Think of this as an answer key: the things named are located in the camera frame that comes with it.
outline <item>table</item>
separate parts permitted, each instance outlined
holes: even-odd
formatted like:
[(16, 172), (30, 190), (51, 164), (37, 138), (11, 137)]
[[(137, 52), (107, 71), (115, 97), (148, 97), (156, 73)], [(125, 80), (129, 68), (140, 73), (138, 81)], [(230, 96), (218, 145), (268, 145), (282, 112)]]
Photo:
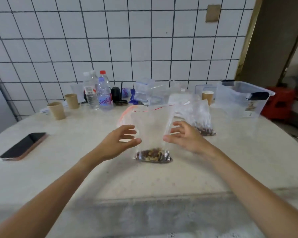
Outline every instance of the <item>table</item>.
[[(82, 106), (55, 121), (35, 114), (0, 134), (0, 155), (32, 132), (48, 138), (26, 158), (0, 161), (0, 222), (61, 176), (116, 128), (126, 107)], [(298, 143), (264, 117), (230, 120), (211, 109), (216, 136), (206, 137), (243, 169), (298, 208)], [(174, 161), (139, 162), (131, 149), (97, 166), (48, 237), (165, 234), (251, 220), (228, 186), (197, 156), (168, 144)]]

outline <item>phone screen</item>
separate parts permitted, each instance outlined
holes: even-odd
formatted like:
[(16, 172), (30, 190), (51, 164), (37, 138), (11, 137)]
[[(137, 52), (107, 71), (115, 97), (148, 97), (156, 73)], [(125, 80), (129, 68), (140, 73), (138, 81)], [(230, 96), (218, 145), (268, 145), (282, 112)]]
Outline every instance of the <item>phone screen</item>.
[(31, 133), (23, 140), (15, 144), (7, 152), (0, 156), (0, 158), (17, 158), (23, 155), (33, 144), (35, 144), (46, 133)]

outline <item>left hand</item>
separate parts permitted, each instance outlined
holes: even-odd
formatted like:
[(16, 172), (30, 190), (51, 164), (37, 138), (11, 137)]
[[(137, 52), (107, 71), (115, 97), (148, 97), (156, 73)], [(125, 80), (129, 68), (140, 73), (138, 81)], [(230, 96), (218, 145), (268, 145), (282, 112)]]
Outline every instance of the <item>left hand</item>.
[[(135, 147), (141, 143), (141, 139), (135, 139), (137, 132), (133, 130), (134, 125), (122, 125), (111, 131), (103, 141), (86, 156), (83, 157), (92, 168), (105, 160), (111, 160), (125, 150)], [(130, 139), (128, 142), (121, 142), (122, 139)]]

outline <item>paper cup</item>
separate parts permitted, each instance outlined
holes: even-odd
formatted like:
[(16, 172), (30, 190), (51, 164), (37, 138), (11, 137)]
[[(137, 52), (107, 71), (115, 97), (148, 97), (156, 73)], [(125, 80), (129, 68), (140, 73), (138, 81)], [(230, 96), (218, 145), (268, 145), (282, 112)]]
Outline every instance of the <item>paper cup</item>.
[(208, 90), (202, 92), (202, 100), (207, 99), (209, 106), (212, 104), (213, 94), (214, 94), (213, 91), (208, 91)]
[(65, 119), (64, 108), (61, 102), (53, 102), (48, 104), (48, 108), (53, 114), (55, 120)]
[(65, 94), (64, 97), (67, 101), (69, 109), (79, 108), (79, 104), (78, 104), (78, 100), (77, 100), (77, 94)]

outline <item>red stool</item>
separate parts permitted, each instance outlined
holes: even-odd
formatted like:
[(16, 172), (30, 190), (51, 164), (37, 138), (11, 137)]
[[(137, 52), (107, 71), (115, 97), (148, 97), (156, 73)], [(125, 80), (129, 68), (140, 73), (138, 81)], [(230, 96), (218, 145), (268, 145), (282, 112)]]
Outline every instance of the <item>red stool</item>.
[(296, 96), (295, 91), (283, 87), (268, 87), (267, 89), (274, 91), (276, 94), (269, 97), (261, 114), (268, 119), (287, 120)]

